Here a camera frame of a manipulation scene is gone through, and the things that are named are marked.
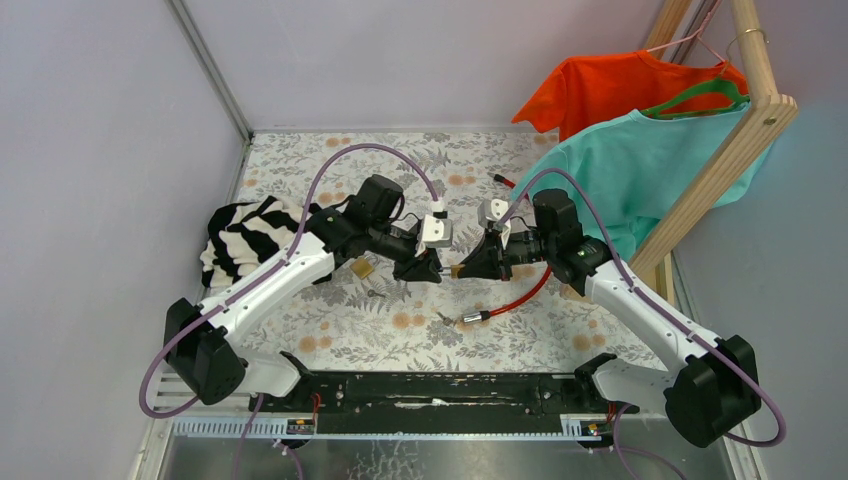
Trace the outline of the large brass padlock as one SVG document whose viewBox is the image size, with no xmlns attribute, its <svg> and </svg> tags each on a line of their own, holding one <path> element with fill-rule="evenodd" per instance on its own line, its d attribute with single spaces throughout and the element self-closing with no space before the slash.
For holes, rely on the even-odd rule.
<svg viewBox="0 0 848 480">
<path fill-rule="evenodd" d="M 372 275 L 379 267 L 380 261 L 375 257 L 363 255 L 353 260 L 349 269 L 360 280 L 364 280 Z"/>
</svg>

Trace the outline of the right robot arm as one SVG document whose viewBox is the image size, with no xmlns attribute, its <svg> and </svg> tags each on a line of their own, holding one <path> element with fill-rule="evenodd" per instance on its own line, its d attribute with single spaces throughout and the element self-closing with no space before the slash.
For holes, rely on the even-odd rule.
<svg viewBox="0 0 848 480">
<path fill-rule="evenodd" d="M 662 413 L 690 444 L 707 447 L 762 405 L 753 347 L 738 335 L 722 339 L 651 291 L 608 245 L 583 232 L 567 193 L 546 189 L 532 200 L 536 224 L 511 233 L 498 223 L 508 205 L 483 203 L 484 234 L 451 269 L 454 279 L 506 281 L 518 265 L 546 263 L 560 282 L 601 306 L 646 344 L 663 369 L 603 354 L 578 368 L 575 402 L 597 412 L 610 401 Z"/>
</svg>

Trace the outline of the small brass padlock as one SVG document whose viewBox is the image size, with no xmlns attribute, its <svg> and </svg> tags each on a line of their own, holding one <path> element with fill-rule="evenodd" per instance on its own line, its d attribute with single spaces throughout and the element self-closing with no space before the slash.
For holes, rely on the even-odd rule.
<svg viewBox="0 0 848 480">
<path fill-rule="evenodd" d="M 463 264 L 445 266 L 441 271 L 441 275 L 452 279 L 458 279 L 463 268 Z"/>
</svg>

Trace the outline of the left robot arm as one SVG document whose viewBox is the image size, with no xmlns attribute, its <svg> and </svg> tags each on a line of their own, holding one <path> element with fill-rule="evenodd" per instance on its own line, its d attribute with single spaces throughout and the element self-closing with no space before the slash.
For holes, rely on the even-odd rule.
<svg viewBox="0 0 848 480">
<path fill-rule="evenodd" d="M 393 261 L 393 276 L 405 282 L 439 283 L 437 249 L 452 242 L 452 224 L 441 202 L 412 227 L 395 226 L 394 211 L 405 200 L 395 182 L 374 174 L 343 209 L 309 215 L 298 241 L 290 242 L 227 292 L 194 305 L 174 302 L 166 312 L 166 363 L 197 401 L 214 405 L 233 393 L 264 393 L 288 411 L 309 401 L 305 370 L 289 354 L 243 347 L 244 337 L 301 290 L 328 280 L 366 252 Z"/>
</svg>

